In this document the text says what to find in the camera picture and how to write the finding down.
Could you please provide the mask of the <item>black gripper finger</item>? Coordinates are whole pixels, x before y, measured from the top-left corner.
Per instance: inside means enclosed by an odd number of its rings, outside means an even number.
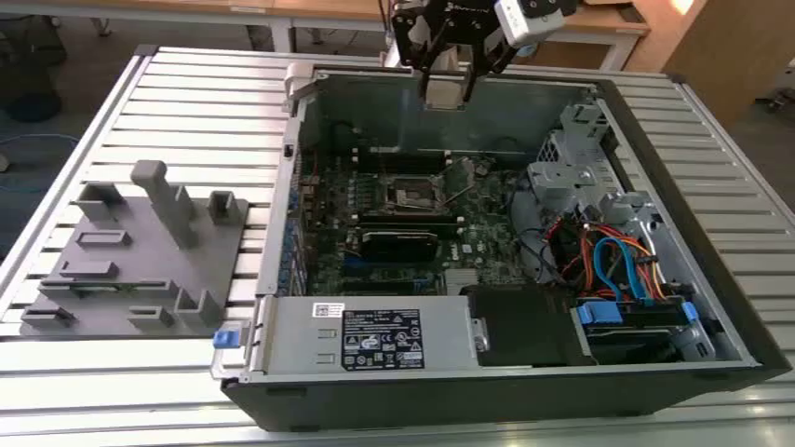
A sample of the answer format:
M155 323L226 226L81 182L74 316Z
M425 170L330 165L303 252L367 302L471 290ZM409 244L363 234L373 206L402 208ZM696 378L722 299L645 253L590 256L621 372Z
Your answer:
M427 97L431 67L443 51L442 3L397 3L390 24L401 63L422 73L419 97Z
M466 88L462 100L469 102L473 97L478 80L489 74L501 74L513 61L518 48L509 43L498 43L487 50L485 43L477 43L471 46L473 60L466 72Z

